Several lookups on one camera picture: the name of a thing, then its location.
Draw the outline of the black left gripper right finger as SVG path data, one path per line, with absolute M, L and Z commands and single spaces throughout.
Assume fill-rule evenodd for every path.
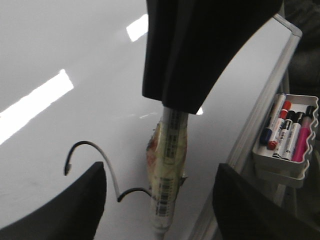
M 215 176 L 215 216 L 224 240 L 318 240 L 320 233 L 274 204 L 226 163 Z

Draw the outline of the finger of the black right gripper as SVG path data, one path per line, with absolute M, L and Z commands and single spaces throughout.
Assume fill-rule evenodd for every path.
M 142 95 L 195 114 L 280 0 L 149 0 Z

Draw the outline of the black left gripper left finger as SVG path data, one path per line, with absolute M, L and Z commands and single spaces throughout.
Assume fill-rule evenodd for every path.
M 92 240 L 105 210 L 104 165 L 95 162 L 45 205 L 2 228 L 2 240 Z

